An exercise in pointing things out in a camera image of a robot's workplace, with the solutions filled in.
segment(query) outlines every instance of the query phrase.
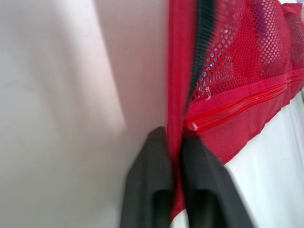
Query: red mesh fabric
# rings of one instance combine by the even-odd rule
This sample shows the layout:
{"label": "red mesh fabric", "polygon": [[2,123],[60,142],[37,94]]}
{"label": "red mesh fabric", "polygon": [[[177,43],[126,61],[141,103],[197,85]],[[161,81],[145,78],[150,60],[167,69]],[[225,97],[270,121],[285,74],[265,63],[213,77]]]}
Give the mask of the red mesh fabric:
{"label": "red mesh fabric", "polygon": [[303,66],[303,24],[277,0],[218,0],[218,23],[192,100]]}

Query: red zipper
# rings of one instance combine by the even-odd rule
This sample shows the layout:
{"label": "red zipper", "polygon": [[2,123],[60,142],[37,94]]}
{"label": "red zipper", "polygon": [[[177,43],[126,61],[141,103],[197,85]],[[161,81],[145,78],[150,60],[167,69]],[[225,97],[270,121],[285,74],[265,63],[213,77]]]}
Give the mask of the red zipper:
{"label": "red zipper", "polygon": [[279,84],[263,90],[260,93],[254,94],[252,96],[246,97],[238,102],[226,105],[217,110],[213,110],[204,113],[203,116],[197,116],[186,121],[185,125],[188,129],[193,131],[204,131],[214,126],[217,126],[223,122],[232,119],[234,116],[240,114],[246,109],[260,104],[262,102],[268,101],[282,94],[288,86],[290,81],[297,81],[298,78],[288,80],[287,83]]}

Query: red fabric trim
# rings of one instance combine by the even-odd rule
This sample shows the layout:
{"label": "red fabric trim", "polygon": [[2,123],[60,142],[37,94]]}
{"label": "red fabric trim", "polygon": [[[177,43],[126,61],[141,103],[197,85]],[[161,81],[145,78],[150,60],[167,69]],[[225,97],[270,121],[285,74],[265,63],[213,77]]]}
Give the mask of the red fabric trim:
{"label": "red fabric trim", "polygon": [[193,67],[195,20],[195,0],[170,0],[167,136],[176,185],[171,219],[185,209],[179,172],[179,152]]}

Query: white wall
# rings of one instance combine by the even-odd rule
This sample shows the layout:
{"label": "white wall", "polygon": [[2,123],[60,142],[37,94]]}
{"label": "white wall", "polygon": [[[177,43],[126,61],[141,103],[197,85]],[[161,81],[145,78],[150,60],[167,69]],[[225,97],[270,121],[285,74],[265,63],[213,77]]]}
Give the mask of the white wall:
{"label": "white wall", "polygon": [[279,0],[280,3],[297,3],[299,2],[300,0]]}
{"label": "white wall", "polygon": [[167,1],[3,0],[0,227],[116,227],[166,122]]}

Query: red fabric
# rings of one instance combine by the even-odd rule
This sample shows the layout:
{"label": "red fabric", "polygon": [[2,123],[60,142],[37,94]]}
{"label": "red fabric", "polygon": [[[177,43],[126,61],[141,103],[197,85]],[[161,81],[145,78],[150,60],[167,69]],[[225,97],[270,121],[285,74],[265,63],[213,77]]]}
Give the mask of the red fabric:
{"label": "red fabric", "polygon": [[172,217],[184,209],[178,168],[182,125],[231,160],[304,85],[301,4],[215,0],[212,39],[185,112],[193,67],[194,0],[170,1],[168,146],[177,183]]}
{"label": "red fabric", "polygon": [[168,58],[168,149],[176,185],[171,219],[185,209],[178,160],[188,99],[195,39],[195,0],[170,0]]}

